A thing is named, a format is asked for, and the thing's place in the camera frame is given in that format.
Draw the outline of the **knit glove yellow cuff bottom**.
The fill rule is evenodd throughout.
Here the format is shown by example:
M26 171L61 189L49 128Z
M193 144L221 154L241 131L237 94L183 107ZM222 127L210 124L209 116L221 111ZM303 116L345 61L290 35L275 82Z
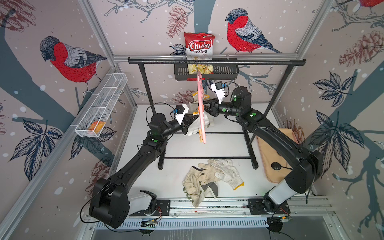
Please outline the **knit glove yellow cuff bottom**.
M198 181L202 185L224 181L234 191L244 186L244 181L230 159L209 159L207 164L199 163L198 167L203 169L198 176Z

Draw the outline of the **white glove yellow cuff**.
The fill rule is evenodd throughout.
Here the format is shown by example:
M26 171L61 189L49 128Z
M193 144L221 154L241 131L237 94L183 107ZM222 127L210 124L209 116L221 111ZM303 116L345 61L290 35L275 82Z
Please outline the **white glove yellow cuff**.
M194 103L190 103L189 104L188 114L192 115L193 113L197 112L197 115L196 115L197 118L188 127L188 133L187 133L188 136L191 136L192 134L196 134L199 131L200 127L201 127L200 115L199 115L198 107L199 107L199 103L198 102L194 102Z

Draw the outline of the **pink clip hanger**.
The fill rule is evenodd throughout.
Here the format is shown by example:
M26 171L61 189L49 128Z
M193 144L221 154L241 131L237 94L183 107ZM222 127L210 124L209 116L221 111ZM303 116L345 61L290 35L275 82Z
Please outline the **pink clip hanger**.
M197 70L197 89L198 89L198 111L200 117L201 129L199 131L200 140L203 144L207 143L206 131L205 131L205 120L204 120L204 89L203 89L203 78L202 74Z

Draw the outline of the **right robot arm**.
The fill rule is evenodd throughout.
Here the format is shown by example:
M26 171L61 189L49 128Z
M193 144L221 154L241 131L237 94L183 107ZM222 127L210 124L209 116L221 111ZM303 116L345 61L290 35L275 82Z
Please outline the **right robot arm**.
M292 167L291 172L264 196L264 208L276 212L283 203L296 194L304 194L321 176L323 155L298 145L276 128L260 111L252 108L251 93L245 87L233 90L230 102L217 98L203 101L204 110L217 117L234 116L247 132L253 133L269 144Z

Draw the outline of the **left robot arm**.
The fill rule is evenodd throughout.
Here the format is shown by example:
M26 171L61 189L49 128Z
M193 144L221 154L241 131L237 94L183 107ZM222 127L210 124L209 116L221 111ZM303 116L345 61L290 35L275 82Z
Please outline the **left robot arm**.
M100 178L95 183L89 215L116 229L127 216L134 213L154 214L157 207L154 193L141 190L135 196L129 195L129 191L141 173L164 153L168 137L178 131L187 134L188 128L197 118L197 115L186 114L181 122L168 122L164 114L153 115L148 124L150 131L136 155L114 175L108 179Z

